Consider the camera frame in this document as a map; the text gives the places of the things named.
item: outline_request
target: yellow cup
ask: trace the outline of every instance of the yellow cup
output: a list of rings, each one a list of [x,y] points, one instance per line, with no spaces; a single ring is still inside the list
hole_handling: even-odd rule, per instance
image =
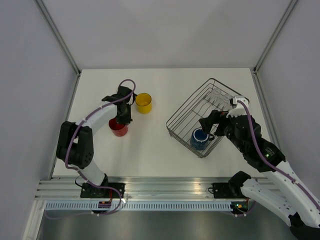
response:
[[[148,93],[140,93],[135,98],[136,107],[141,114],[147,114],[152,109],[152,99]]]

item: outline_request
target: red cup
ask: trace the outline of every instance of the red cup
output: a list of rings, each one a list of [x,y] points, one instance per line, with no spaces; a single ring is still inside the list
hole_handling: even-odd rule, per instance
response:
[[[122,137],[128,132],[128,126],[126,124],[117,123],[115,118],[109,121],[109,127],[117,137]]]

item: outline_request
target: rack wire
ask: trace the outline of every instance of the rack wire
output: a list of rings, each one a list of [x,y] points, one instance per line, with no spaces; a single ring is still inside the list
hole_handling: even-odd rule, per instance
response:
[[[216,104],[213,99],[210,99],[209,95],[215,88],[220,89],[222,95],[241,95],[222,82],[210,78],[202,84],[166,122],[166,128],[170,136],[178,140],[199,158],[208,156],[223,138],[222,136],[216,136],[204,150],[196,150],[190,145],[193,130],[201,127],[199,119],[206,118],[212,110],[222,111],[226,107],[221,101]],[[213,134],[216,128],[217,124],[213,125],[210,133]]]

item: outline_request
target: gray floor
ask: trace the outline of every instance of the gray floor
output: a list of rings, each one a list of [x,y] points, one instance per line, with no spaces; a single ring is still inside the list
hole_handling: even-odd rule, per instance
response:
[[[49,211],[50,216],[70,212]],[[119,211],[110,216],[44,218],[40,240],[294,240],[289,227],[256,204],[247,217],[220,212]]]

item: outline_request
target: blue mug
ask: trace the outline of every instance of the blue mug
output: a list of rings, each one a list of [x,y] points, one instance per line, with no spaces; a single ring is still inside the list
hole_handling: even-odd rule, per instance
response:
[[[213,134],[206,134],[204,131],[202,131],[202,128],[199,127],[192,132],[190,145],[196,150],[204,150],[213,139],[215,139]]]

